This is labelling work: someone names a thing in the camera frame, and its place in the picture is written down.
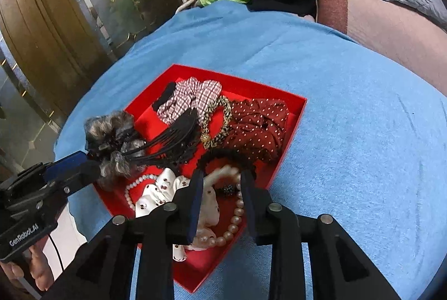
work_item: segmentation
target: metal screw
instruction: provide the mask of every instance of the metal screw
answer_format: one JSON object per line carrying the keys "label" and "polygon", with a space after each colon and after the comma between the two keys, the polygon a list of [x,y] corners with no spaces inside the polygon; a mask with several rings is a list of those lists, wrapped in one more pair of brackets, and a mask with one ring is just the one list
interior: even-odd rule
{"label": "metal screw", "polygon": [[113,217],[112,223],[115,226],[119,226],[120,224],[123,224],[126,222],[126,217],[124,215],[117,215],[116,217]]}
{"label": "metal screw", "polygon": [[334,218],[332,218],[332,215],[329,214],[323,214],[320,217],[321,222],[323,222],[324,224],[331,224],[334,221]]}
{"label": "metal screw", "polygon": [[172,202],[166,203],[163,209],[167,212],[172,212],[177,209],[177,204]]}
{"label": "metal screw", "polygon": [[279,204],[279,203],[270,203],[269,204],[269,209],[272,212],[280,212],[280,211],[282,211],[282,205]]}

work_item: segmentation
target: scrunchie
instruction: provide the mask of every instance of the scrunchie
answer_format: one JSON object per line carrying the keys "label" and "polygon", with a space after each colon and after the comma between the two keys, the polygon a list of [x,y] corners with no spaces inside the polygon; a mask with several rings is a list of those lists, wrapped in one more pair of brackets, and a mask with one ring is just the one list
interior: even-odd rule
{"label": "scrunchie", "polygon": [[289,110],[282,100],[254,99],[232,105],[231,130],[224,147],[238,150],[249,160],[277,160],[282,153]]}
{"label": "scrunchie", "polygon": [[197,109],[197,120],[202,124],[203,115],[210,102],[215,101],[222,91],[222,85],[214,80],[200,83],[195,77],[178,82],[173,95],[157,110],[158,118],[173,124],[188,108]]}

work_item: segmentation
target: red box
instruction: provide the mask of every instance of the red box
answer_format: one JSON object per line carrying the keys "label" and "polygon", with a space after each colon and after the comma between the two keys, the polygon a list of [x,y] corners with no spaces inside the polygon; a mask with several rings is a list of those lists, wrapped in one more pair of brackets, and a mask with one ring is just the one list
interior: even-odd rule
{"label": "red box", "polygon": [[[279,165],[284,157],[284,152],[288,149],[290,138],[296,131],[303,114],[307,99],[289,92],[281,91],[276,88],[265,86],[260,83],[251,82],[245,79],[232,77],[221,73],[216,73],[204,69],[192,68],[189,66],[174,64],[169,67],[162,75],[160,75],[153,83],[151,83],[131,104],[126,111],[135,117],[136,129],[146,138],[150,139],[162,132],[167,126],[162,123],[156,113],[151,108],[152,103],[158,99],[169,82],[175,82],[189,77],[196,77],[199,81],[212,79],[222,84],[222,94],[226,95],[230,100],[244,100],[246,98],[278,98],[284,100],[289,108],[289,118],[287,120],[287,133],[283,143],[283,154],[279,161],[275,164],[265,164],[261,161],[256,162],[256,186],[269,188],[271,185]],[[218,111],[213,116],[210,123],[211,134],[216,134],[222,123],[222,111]],[[196,167],[198,158],[205,152],[200,144],[194,158],[183,167],[182,174],[189,177]],[[214,162],[214,167],[221,166],[223,162]],[[148,167],[145,173],[159,174],[160,169]],[[113,192],[106,192],[95,186],[99,196],[108,208],[112,216],[123,214],[128,218],[133,218],[133,212],[124,198],[124,189],[128,184],[126,182],[120,185]],[[142,194],[144,185],[138,185],[130,190],[130,196],[135,203]],[[222,235],[230,224],[230,218],[233,216],[235,208],[235,200],[227,198],[218,198],[220,208],[219,224],[213,227],[213,231],[217,236]],[[224,247],[214,247],[206,251],[187,251],[188,258],[186,261],[173,263],[173,277],[187,291],[193,293],[205,281],[205,279],[216,268],[225,254],[229,251],[230,246],[238,239],[245,229],[245,219],[243,219],[240,230],[236,233],[234,240]]]}

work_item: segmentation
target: polka dot scrunchie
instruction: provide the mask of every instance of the polka dot scrunchie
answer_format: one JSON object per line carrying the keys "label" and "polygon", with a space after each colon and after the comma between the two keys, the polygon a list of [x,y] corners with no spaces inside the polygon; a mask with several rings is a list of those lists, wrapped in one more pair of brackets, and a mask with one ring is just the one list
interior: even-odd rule
{"label": "polka dot scrunchie", "polygon": [[282,153],[289,110],[282,100],[254,99],[232,102],[231,130],[224,147],[250,160],[277,160]]}

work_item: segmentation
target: blue fabric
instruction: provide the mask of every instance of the blue fabric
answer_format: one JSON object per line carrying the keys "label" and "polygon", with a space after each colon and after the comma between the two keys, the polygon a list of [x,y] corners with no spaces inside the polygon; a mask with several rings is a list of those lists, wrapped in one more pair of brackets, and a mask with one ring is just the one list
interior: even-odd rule
{"label": "blue fabric", "polygon": [[[446,97],[330,28],[219,1],[173,17],[110,68],[67,120],[57,158],[84,148],[86,118],[125,108],[173,63],[307,97],[273,199],[311,217],[332,213],[403,300],[419,297],[447,253]],[[91,187],[70,197],[70,210],[88,239],[110,219]],[[193,296],[176,285],[176,299],[265,298],[269,265],[270,248],[245,235]]]}

